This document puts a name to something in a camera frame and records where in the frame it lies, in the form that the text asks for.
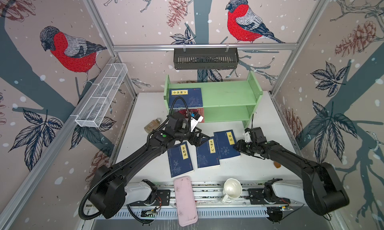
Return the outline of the blue book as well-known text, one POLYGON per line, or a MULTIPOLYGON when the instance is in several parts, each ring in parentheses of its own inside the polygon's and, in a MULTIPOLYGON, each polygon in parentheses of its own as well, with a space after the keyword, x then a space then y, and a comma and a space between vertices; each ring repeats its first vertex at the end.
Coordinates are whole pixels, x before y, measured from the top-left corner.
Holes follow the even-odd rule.
POLYGON ((173 102, 177 97, 183 98, 189 109, 203 107, 202 90, 200 88, 170 89, 168 97, 169 108, 172 107, 173 102))
POLYGON ((196 147, 197 165, 199 169, 220 166, 220 156, 214 137, 196 147))
POLYGON ((187 142, 168 149, 167 154, 172 178, 194 171, 187 142))
POLYGON ((240 153, 234 148, 237 143, 233 130, 214 132, 219 150, 220 160, 239 157, 240 153))

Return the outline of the red pink Hamlet book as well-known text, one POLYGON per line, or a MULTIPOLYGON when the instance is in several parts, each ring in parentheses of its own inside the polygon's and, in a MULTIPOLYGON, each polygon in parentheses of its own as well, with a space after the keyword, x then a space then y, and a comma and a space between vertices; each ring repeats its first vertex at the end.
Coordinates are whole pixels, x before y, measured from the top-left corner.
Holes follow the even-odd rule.
POLYGON ((180 110, 177 110, 177 112, 184 115, 186 119, 189 118, 189 115, 191 115, 192 112, 198 112, 201 116, 204 117, 204 109, 203 108, 189 109, 189 113, 187 113, 186 109, 180 109, 180 110))

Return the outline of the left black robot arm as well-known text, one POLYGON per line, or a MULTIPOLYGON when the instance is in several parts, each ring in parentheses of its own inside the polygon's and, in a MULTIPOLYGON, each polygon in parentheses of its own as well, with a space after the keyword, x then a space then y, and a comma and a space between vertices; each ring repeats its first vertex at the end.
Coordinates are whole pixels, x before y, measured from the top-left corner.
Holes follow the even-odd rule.
POLYGON ((186 116, 170 111, 166 120, 152 130, 146 143, 124 160, 110 166, 101 166, 95 172, 90 189, 79 205, 79 217, 91 220, 100 215, 113 217, 125 205, 128 193, 125 187, 148 163, 172 148, 177 141, 188 141, 199 147, 209 137, 202 133, 197 124, 202 122, 200 114, 186 116))

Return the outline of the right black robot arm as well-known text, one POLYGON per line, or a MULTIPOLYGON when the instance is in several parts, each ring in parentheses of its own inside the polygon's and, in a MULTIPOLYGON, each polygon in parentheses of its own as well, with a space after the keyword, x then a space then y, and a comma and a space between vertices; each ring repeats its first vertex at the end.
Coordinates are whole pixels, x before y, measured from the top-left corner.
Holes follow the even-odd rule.
POLYGON ((317 215, 323 216, 350 203, 335 169, 328 163, 307 160, 288 151, 276 141, 268 141, 260 127, 246 128, 245 138, 234 149, 238 152, 277 162, 297 175, 302 183, 297 191, 298 202, 307 204, 317 215))

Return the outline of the white ceramic mug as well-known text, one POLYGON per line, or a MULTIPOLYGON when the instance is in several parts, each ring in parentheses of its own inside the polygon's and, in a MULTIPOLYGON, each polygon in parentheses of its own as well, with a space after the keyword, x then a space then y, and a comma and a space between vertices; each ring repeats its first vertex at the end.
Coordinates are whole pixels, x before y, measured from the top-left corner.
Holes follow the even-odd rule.
POLYGON ((224 204, 228 201, 238 199, 243 192, 241 183, 233 178, 227 179, 224 183, 223 198, 221 202, 224 204))

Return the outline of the glass spice jar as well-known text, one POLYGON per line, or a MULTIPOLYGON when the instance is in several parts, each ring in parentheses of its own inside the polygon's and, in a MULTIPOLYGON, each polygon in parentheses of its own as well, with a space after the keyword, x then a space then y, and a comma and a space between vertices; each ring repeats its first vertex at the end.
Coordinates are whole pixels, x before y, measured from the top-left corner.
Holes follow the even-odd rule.
POLYGON ((160 118, 154 119, 144 127, 144 130, 147 134, 150 134, 153 130, 156 130, 161 123, 162 121, 160 118))

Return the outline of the green wooden two-tier shelf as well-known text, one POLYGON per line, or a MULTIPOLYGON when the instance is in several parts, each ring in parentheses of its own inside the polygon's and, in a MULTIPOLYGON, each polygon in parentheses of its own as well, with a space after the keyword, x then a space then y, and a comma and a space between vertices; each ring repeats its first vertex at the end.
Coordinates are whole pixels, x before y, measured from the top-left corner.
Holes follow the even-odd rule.
POLYGON ((172 84, 165 78, 164 101, 168 110, 172 105, 172 92, 175 90, 201 89, 204 121, 241 121, 246 128, 251 123, 263 96, 262 88, 253 72, 244 81, 172 84))

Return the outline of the pink pencil case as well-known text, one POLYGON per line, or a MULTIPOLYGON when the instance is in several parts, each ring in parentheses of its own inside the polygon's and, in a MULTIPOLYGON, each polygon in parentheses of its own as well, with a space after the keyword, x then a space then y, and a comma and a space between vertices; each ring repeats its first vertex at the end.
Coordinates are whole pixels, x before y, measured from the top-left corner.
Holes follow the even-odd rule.
POLYGON ((186 227, 195 224, 198 221, 198 212, 190 177, 175 179, 174 190, 179 225, 186 227))

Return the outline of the dark grey hanging basket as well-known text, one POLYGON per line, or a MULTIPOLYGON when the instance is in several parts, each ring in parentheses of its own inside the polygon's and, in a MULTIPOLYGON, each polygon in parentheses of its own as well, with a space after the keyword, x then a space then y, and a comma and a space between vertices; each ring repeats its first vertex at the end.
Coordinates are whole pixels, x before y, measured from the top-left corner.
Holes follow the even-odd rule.
POLYGON ((230 70, 239 63, 237 48, 186 48, 174 50, 176 70, 230 70))

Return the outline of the brown bear plush keychain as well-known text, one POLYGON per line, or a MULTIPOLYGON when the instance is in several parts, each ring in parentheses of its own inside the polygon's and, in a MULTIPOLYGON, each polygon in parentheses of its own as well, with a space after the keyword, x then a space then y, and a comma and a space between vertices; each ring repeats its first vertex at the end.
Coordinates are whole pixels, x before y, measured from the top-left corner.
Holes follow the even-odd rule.
POLYGON ((282 165, 281 165, 280 163, 278 163, 278 162, 274 162, 274 166, 275 166, 277 169, 279 169, 279 168, 282 167, 282 165))

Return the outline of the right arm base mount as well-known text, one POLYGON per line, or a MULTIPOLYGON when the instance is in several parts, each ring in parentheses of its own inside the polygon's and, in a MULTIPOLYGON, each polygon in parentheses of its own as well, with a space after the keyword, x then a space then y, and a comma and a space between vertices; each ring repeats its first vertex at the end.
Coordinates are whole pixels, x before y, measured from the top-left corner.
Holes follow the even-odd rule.
POLYGON ((267 200, 264 196, 263 189, 248 189, 249 196, 247 199, 251 205, 290 205, 291 201, 285 198, 272 197, 267 200))

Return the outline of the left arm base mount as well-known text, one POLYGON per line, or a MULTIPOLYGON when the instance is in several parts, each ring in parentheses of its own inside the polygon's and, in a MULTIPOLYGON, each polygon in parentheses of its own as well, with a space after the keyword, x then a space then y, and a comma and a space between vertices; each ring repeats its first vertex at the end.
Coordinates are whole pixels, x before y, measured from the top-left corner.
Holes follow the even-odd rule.
POLYGON ((131 207, 159 207, 162 206, 169 206, 170 205, 170 199, 171 199, 171 191, 170 190, 158 190, 156 193, 156 196, 152 203, 149 203, 148 201, 138 201, 129 204, 131 207))

